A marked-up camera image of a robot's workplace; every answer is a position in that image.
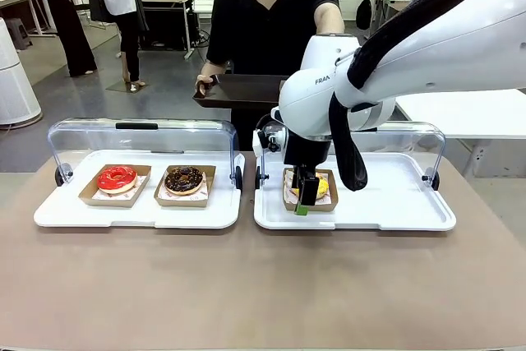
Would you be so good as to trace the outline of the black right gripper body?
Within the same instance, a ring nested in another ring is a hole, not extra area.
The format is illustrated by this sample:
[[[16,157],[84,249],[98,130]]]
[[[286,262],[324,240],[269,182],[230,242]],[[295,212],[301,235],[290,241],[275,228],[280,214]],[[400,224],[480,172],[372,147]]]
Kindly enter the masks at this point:
[[[298,168],[314,171],[319,164],[326,161],[330,141],[312,141],[287,130],[283,162]]]

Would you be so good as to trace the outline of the person's right hand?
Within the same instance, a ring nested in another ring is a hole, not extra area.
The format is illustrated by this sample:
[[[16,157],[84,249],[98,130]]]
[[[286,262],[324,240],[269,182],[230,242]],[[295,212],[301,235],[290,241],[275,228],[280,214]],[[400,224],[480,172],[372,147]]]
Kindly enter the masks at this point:
[[[199,98],[204,98],[207,96],[207,92],[210,90],[210,88],[215,84],[216,82],[216,75],[205,75],[200,74],[196,78],[195,83],[195,90],[196,90],[196,96]]]

